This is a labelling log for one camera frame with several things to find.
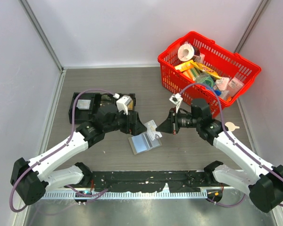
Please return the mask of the silver VIP card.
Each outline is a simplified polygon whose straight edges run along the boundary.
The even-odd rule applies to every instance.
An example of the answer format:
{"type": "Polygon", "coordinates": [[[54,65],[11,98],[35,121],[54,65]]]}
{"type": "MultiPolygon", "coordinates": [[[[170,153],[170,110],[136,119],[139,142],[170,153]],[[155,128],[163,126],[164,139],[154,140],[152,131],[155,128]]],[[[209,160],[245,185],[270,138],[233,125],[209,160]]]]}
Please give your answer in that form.
{"type": "Polygon", "coordinates": [[[147,134],[151,141],[162,138],[161,132],[156,131],[157,125],[154,120],[148,121],[144,125],[147,128],[147,134]]]}

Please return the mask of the grey card holder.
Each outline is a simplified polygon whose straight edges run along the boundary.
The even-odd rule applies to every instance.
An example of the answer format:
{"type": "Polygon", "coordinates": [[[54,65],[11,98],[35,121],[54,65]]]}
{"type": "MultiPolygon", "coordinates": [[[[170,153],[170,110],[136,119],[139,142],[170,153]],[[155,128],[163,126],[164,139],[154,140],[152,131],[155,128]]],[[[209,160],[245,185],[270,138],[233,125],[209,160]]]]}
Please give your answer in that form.
{"type": "Polygon", "coordinates": [[[151,140],[147,132],[137,136],[129,137],[128,140],[134,155],[138,155],[162,146],[160,139],[151,140]]]}

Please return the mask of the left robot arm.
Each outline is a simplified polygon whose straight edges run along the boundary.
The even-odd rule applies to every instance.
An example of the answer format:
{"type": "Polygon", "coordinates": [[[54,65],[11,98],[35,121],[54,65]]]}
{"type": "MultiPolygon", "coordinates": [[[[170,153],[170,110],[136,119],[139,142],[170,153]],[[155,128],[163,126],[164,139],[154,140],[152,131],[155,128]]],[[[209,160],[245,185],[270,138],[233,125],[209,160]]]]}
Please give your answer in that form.
{"type": "Polygon", "coordinates": [[[139,135],[147,130],[137,111],[119,111],[116,105],[101,107],[90,120],[82,123],[71,135],[30,160],[15,161],[11,176],[12,193],[17,193],[25,205],[40,200],[46,191],[79,185],[87,187],[92,181],[92,172],[81,162],[63,169],[57,167],[73,156],[102,141],[105,134],[113,131],[139,135]]]}

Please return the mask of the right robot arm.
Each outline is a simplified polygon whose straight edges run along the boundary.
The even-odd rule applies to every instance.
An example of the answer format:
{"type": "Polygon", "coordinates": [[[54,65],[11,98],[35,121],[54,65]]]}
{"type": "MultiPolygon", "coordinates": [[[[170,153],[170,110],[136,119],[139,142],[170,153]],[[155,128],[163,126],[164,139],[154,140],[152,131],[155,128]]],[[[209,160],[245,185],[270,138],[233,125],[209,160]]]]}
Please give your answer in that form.
{"type": "Polygon", "coordinates": [[[203,179],[207,185],[229,185],[248,196],[265,213],[282,204],[283,165],[275,167],[248,149],[221,121],[213,119],[204,99],[194,99],[189,112],[180,108],[179,94],[169,100],[175,107],[156,128],[158,132],[177,134],[180,128],[194,128],[204,141],[221,150],[242,169],[237,171],[214,161],[204,168],[203,179]]]}

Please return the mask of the gold card in tray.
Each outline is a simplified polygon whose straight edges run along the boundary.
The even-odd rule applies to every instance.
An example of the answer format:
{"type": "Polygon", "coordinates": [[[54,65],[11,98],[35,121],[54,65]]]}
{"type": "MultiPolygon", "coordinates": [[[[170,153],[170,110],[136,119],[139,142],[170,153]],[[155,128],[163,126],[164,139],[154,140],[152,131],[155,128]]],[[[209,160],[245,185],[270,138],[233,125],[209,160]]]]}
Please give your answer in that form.
{"type": "Polygon", "coordinates": [[[127,106],[127,109],[129,111],[132,111],[134,109],[134,102],[130,98],[126,101],[125,105],[127,106]]]}

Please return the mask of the silver card in tray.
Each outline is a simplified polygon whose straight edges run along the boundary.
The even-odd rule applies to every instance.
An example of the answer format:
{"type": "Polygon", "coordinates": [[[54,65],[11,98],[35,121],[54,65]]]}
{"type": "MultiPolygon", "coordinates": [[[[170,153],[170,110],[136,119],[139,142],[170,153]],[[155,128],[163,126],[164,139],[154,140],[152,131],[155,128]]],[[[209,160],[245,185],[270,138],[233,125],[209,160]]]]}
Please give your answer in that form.
{"type": "Polygon", "coordinates": [[[91,105],[91,100],[88,99],[79,99],[77,101],[76,107],[79,110],[89,110],[91,105]]]}

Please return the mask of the black three-slot tray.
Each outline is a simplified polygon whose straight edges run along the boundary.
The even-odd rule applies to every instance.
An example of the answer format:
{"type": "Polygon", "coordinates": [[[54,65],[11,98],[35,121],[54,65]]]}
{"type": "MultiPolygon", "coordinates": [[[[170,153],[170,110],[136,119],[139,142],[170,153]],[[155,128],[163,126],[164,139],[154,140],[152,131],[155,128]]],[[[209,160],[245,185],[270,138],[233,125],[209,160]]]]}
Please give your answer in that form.
{"type": "MultiPolygon", "coordinates": [[[[69,123],[72,124],[72,109],[74,107],[74,101],[79,95],[79,92],[74,92],[72,101],[68,110],[69,123]]],[[[128,110],[132,111],[136,105],[136,94],[135,93],[120,93],[120,97],[128,95],[132,98],[133,103],[130,104],[128,110]]],[[[106,105],[116,105],[116,99],[113,95],[108,93],[84,93],[82,94],[76,105],[75,105],[75,124],[82,124],[85,121],[91,119],[92,115],[95,114],[99,108],[106,105]]]]}

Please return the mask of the green packet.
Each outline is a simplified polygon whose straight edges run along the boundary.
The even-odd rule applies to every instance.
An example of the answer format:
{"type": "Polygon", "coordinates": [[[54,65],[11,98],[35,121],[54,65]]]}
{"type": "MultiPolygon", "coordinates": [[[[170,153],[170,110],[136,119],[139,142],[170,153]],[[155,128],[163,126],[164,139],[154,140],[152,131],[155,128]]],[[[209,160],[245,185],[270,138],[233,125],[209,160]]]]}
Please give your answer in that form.
{"type": "Polygon", "coordinates": [[[217,89],[217,86],[214,82],[214,80],[212,79],[212,77],[207,74],[207,73],[201,73],[200,75],[198,75],[196,77],[196,82],[197,83],[203,83],[203,84],[206,84],[208,86],[210,86],[212,89],[216,90],[217,89]]]}

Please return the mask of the beige round tag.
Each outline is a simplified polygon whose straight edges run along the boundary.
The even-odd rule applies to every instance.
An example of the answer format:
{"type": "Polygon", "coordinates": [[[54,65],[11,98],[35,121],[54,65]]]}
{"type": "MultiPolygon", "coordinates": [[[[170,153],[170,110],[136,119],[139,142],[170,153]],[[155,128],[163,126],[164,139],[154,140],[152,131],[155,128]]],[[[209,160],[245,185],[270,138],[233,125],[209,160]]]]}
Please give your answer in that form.
{"type": "Polygon", "coordinates": [[[231,132],[233,132],[233,131],[235,131],[236,129],[239,129],[239,128],[240,128],[239,126],[235,125],[233,122],[230,122],[230,121],[226,122],[226,123],[225,123],[225,126],[226,126],[226,127],[228,128],[228,130],[231,131],[231,132]]]}

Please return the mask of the red shopping basket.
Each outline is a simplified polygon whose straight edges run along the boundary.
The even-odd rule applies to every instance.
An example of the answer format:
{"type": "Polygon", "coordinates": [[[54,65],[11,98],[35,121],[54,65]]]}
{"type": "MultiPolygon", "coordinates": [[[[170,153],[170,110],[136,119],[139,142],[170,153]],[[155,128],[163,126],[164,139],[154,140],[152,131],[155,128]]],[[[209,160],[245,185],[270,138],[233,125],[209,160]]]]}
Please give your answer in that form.
{"type": "Polygon", "coordinates": [[[209,104],[215,118],[253,84],[261,68],[191,31],[158,56],[163,87],[188,105],[196,98],[209,104]]]}

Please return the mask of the yellow snack box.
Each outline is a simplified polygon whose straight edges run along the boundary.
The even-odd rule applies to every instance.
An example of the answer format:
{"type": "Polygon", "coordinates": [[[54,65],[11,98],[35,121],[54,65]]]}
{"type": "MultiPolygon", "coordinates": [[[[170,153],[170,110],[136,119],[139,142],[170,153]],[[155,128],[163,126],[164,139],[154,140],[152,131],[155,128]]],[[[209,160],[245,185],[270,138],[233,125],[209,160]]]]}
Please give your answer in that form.
{"type": "Polygon", "coordinates": [[[221,79],[221,76],[219,76],[218,73],[215,72],[213,69],[205,66],[204,64],[195,62],[193,60],[179,64],[179,65],[175,66],[175,69],[179,70],[180,72],[184,72],[184,71],[187,71],[188,69],[191,69],[193,67],[198,69],[200,72],[208,73],[210,76],[212,76],[215,79],[221,79]]]}

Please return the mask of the white tape roll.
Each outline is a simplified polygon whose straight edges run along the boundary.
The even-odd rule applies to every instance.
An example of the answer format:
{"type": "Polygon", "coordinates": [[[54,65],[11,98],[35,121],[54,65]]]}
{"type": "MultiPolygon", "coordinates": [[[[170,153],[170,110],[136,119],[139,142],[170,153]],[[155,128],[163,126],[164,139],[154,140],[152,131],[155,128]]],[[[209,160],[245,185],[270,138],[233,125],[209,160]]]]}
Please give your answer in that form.
{"type": "Polygon", "coordinates": [[[177,51],[178,59],[182,62],[189,61],[194,56],[194,48],[191,44],[185,43],[181,45],[177,51]]]}

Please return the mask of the pink white packet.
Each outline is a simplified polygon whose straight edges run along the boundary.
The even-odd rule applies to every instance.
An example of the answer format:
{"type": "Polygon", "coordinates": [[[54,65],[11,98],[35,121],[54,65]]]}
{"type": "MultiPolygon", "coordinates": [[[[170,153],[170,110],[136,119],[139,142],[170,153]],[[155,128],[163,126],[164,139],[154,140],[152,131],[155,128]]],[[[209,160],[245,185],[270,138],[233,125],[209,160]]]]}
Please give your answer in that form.
{"type": "Polygon", "coordinates": [[[241,90],[243,86],[244,86],[244,83],[242,81],[240,81],[236,77],[233,77],[227,85],[229,96],[234,97],[241,90]]]}

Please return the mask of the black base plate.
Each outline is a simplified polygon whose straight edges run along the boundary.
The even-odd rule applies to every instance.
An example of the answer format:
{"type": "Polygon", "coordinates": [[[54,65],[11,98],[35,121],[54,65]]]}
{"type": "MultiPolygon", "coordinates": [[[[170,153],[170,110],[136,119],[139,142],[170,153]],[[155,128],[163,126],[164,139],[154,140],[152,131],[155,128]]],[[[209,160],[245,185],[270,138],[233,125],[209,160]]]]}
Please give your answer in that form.
{"type": "Polygon", "coordinates": [[[96,192],[108,189],[114,193],[162,192],[168,186],[171,193],[198,192],[201,187],[219,187],[204,171],[93,171],[86,185],[71,184],[75,189],[93,188],[96,192]]]}

